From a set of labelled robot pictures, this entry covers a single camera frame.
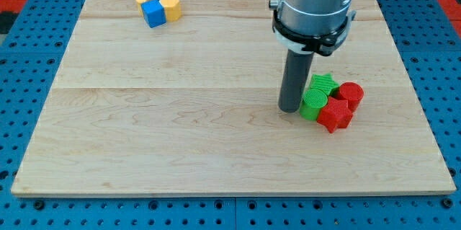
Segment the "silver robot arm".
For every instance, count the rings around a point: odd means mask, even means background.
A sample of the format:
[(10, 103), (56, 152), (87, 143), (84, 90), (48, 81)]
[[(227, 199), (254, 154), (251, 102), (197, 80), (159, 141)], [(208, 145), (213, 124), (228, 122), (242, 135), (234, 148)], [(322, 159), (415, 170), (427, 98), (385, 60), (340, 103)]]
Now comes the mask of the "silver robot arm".
[(272, 30), (287, 48), (278, 107), (299, 109), (315, 54), (330, 56), (346, 40), (355, 11), (352, 0), (269, 0)]

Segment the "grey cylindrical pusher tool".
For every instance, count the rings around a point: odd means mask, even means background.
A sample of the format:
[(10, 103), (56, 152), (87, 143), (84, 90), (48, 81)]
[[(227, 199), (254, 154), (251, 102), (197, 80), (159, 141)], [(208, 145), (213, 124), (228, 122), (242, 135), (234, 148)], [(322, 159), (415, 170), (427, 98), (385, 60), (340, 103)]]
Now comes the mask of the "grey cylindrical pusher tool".
[(299, 54), (288, 50), (278, 99), (281, 111), (299, 109), (313, 56), (314, 53)]

